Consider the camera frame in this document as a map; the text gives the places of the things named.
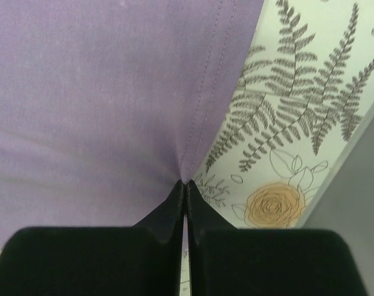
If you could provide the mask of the purple t shirt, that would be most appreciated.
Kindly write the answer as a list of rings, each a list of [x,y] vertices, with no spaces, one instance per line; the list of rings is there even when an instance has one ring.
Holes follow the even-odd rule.
[[[0,1],[0,249],[139,221],[200,166],[262,1]]]

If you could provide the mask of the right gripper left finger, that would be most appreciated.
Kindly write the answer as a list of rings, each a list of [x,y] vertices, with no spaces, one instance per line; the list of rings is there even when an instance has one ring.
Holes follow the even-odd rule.
[[[0,254],[0,295],[178,295],[185,187],[130,227],[29,227]]]

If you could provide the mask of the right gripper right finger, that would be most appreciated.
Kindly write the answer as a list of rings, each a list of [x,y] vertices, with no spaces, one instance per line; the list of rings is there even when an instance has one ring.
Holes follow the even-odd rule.
[[[185,187],[192,295],[366,295],[349,247],[324,229],[238,229]]]

